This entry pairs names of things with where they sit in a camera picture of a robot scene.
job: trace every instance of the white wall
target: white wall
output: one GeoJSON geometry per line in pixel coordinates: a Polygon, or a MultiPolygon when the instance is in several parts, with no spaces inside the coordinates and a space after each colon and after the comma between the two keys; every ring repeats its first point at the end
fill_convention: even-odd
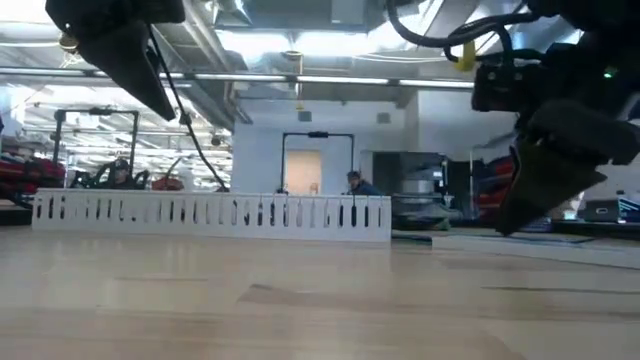
{"type": "MultiPolygon", "coordinates": [[[[513,113],[473,111],[470,92],[424,90],[418,93],[418,102],[420,140],[416,151],[443,153],[456,161],[468,160],[474,146],[512,131],[516,120],[513,113]]],[[[485,161],[490,161],[508,152],[504,146],[483,154],[485,161]]]]}
{"type": "MultiPolygon", "coordinates": [[[[393,103],[305,102],[313,112],[311,123],[297,120],[295,101],[243,101],[253,125],[236,124],[231,188],[236,192],[272,193],[280,186],[283,132],[328,131],[353,133],[355,165],[365,178],[373,174],[377,151],[424,151],[467,160],[469,151],[512,130],[515,115],[477,113],[467,92],[421,91],[406,110],[393,103]],[[389,112],[391,124],[377,124],[378,112],[389,112]]],[[[347,138],[288,137],[287,149],[322,153],[322,193],[347,189],[350,143],[347,138]]]]}
{"type": "MultiPolygon", "coordinates": [[[[236,124],[233,144],[231,190],[247,193],[273,193],[280,186],[283,130],[236,124]]],[[[372,171],[373,151],[404,150],[403,134],[357,132],[354,167],[365,177],[372,171]]],[[[351,144],[348,138],[287,138],[288,150],[317,150],[322,153],[322,194],[341,194],[347,190],[346,175],[351,170],[351,144]]]]}

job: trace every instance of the doorway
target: doorway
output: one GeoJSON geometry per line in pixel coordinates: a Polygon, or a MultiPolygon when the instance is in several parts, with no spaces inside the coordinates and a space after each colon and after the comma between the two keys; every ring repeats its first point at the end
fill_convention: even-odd
{"type": "Polygon", "coordinates": [[[322,191],[322,154],[312,150],[288,150],[285,188],[292,195],[318,195],[322,191]]]}

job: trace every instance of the wooden floor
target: wooden floor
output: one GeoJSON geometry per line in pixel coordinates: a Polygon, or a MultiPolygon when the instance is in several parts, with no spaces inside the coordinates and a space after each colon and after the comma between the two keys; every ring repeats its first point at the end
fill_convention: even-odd
{"type": "Polygon", "coordinates": [[[2,360],[639,358],[639,271],[0,229],[2,360]]]}

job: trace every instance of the black cable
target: black cable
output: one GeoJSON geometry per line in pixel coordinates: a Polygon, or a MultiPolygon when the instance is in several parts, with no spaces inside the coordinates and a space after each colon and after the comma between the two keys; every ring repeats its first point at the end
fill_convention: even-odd
{"type": "MultiPolygon", "coordinates": [[[[454,30],[451,34],[458,34],[461,32],[469,31],[470,29],[477,28],[482,24],[488,23],[488,18],[479,19],[467,24],[463,24],[454,30]]],[[[511,41],[511,36],[509,32],[504,28],[504,26],[499,26],[496,30],[498,36],[500,36],[500,41],[502,43],[503,51],[496,52],[487,55],[476,56],[476,61],[484,62],[484,61],[498,61],[502,57],[502,61],[504,63],[511,64],[513,59],[522,59],[522,60],[542,60],[543,54],[535,49],[513,49],[513,42],[511,41]]],[[[444,55],[447,60],[451,62],[458,62],[460,59],[451,53],[451,47],[447,46],[444,48],[444,55]]]]}
{"type": "MultiPolygon", "coordinates": [[[[465,31],[469,31],[469,29],[474,29],[474,28],[477,28],[478,26],[483,26],[482,21],[486,21],[486,19],[480,19],[469,24],[464,24],[459,28],[457,28],[456,30],[454,30],[449,36],[454,36],[460,33],[464,33],[465,31]]],[[[511,35],[507,31],[507,29],[505,29],[505,27],[502,25],[494,25],[494,28],[495,28],[496,34],[498,34],[498,36],[500,37],[500,42],[502,43],[502,49],[503,49],[502,52],[497,53],[497,55],[494,55],[494,57],[498,57],[498,56],[502,57],[502,63],[504,65],[507,65],[507,66],[513,65],[513,59],[514,59],[513,58],[513,42],[511,41],[511,35]]],[[[452,61],[452,62],[459,61],[459,58],[457,56],[454,56],[451,53],[451,46],[446,46],[444,48],[444,55],[449,61],[452,61]]],[[[480,55],[476,57],[476,61],[486,61],[487,59],[493,59],[493,57],[485,57],[485,55],[480,55]]]]}
{"type": "Polygon", "coordinates": [[[222,180],[222,178],[220,178],[220,176],[218,176],[218,173],[216,172],[216,169],[213,168],[211,163],[209,163],[209,160],[207,160],[207,158],[204,156],[204,153],[202,152],[202,148],[200,147],[200,143],[198,142],[198,138],[196,137],[196,134],[193,131],[193,127],[191,126],[191,118],[189,117],[189,115],[185,111],[184,105],[182,105],[182,100],[180,100],[180,95],[178,94],[178,90],[176,89],[176,86],[175,86],[175,84],[173,82],[173,79],[171,77],[171,72],[169,71],[169,67],[167,66],[167,62],[164,60],[164,56],[162,56],[162,52],[160,51],[160,46],[158,45],[158,41],[156,40],[155,36],[153,35],[153,30],[151,29],[151,26],[149,26],[148,29],[149,29],[149,37],[151,38],[151,42],[153,43],[153,47],[155,48],[156,53],[158,55],[158,60],[160,60],[160,65],[162,66],[162,69],[164,70],[165,74],[167,75],[167,82],[169,83],[169,87],[171,88],[171,91],[173,92],[173,95],[176,98],[176,102],[178,103],[178,108],[180,109],[180,112],[181,112],[181,119],[180,120],[185,120],[184,123],[187,125],[187,129],[189,130],[189,135],[191,136],[191,139],[193,140],[193,144],[195,145],[196,150],[198,151],[198,155],[200,155],[200,159],[202,159],[204,164],[209,168],[209,170],[211,170],[211,173],[213,174],[213,177],[216,179],[216,181],[218,182],[218,184],[220,185],[222,190],[223,191],[228,191],[229,188],[227,188],[227,185],[225,185],[225,183],[222,180]]]}
{"type": "Polygon", "coordinates": [[[486,33],[496,31],[496,26],[504,27],[505,25],[533,22],[540,19],[539,15],[532,13],[489,16],[482,19],[484,21],[479,25],[476,25],[474,28],[465,31],[464,33],[456,35],[452,34],[446,38],[432,38],[414,33],[400,22],[398,9],[396,7],[396,0],[386,0],[386,5],[387,12],[389,14],[389,22],[391,22],[391,25],[396,32],[403,39],[412,44],[429,48],[444,48],[448,46],[462,45],[471,42],[486,33]]]}

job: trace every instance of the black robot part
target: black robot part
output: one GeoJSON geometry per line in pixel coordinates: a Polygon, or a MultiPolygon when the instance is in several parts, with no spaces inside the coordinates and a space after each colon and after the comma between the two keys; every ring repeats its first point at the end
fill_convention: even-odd
{"type": "Polygon", "coordinates": [[[88,63],[163,118],[175,118],[147,25],[183,22],[182,0],[47,0],[46,10],[88,63]]]}

